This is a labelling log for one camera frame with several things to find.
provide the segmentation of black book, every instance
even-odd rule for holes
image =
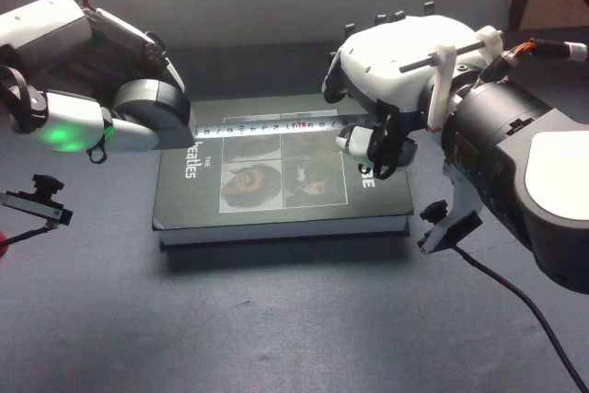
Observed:
[[[197,124],[363,113],[352,99],[320,95],[192,104]],[[252,239],[408,232],[405,170],[361,174],[337,132],[211,139],[164,151],[153,228],[162,248]]]

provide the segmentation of photo grid on book cover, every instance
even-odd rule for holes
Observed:
[[[225,117],[224,122],[337,115],[336,110]],[[223,140],[219,213],[348,204],[337,131]]]

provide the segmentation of cable connector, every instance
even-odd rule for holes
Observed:
[[[531,39],[530,41],[534,43],[531,53],[536,57],[550,57],[572,62],[587,62],[589,60],[589,51],[584,43],[543,39]]]
[[[509,51],[502,52],[479,74],[477,86],[482,83],[498,82],[515,66],[517,66],[517,56]]]

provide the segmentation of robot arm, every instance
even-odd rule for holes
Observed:
[[[409,164],[413,131],[426,129],[444,150],[454,201],[450,213],[445,202],[422,212],[434,227],[421,251],[454,246],[481,224],[484,204],[549,278],[589,293],[589,127],[505,80],[526,53],[584,62],[587,47],[535,40],[504,52],[499,31],[475,32],[431,7],[425,17],[397,13],[375,24],[346,27],[323,93],[327,102],[350,95],[377,118],[338,137],[377,178]]]
[[[193,145],[190,102],[155,34],[88,0],[34,2],[0,16],[0,30],[0,102],[23,138],[95,163]],[[39,75],[75,93],[39,91]]]

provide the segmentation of book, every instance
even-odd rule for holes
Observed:
[[[198,124],[364,113],[320,95],[192,103]],[[200,243],[408,233],[405,170],[361,174],[337,131],[208,139],[162,152],[153,228],[162,249]]]

